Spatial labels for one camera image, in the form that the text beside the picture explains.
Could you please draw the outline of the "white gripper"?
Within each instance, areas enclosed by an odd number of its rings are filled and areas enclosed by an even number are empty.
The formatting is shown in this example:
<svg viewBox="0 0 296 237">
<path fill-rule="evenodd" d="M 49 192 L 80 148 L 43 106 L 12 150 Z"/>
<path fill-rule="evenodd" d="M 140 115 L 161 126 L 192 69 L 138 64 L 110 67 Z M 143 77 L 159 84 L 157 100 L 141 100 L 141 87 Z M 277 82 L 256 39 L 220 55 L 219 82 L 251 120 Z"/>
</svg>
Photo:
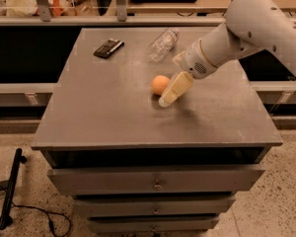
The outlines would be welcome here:
<svg viewBox="0 0 296 237">
<path fill-rule="evenodd" d="M 192 86 L 194 79 L 204 79 L 217 70 L 217 67 L 206 59 L 200 39 L 190 45 L 183 54 L 174 56 L 172 61 L 181 66 L 184 72 L 175 74 L 163 91 L 159 99 L 162 108 L 167 108 L 183 95 Z"/>
</svg>

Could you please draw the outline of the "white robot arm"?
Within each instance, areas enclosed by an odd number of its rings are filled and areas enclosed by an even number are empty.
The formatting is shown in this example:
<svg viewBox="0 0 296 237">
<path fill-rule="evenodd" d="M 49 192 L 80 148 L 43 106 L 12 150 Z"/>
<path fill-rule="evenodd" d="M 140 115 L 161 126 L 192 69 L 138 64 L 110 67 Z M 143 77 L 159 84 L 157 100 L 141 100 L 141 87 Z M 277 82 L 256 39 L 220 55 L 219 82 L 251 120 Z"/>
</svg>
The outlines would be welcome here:
<svg viewBox="0 0 296 237">
<path fill-rule="evenodd" d="M 296 77 L 296 24 L 272 0 L 233 0 L 226 21 L 194 41 L 173 62 L 182 71 L 163 91 L 159 105 L 170 106 L 196 79 L 204 79 L 225 63 L 267 50 Z"/>
</svg>

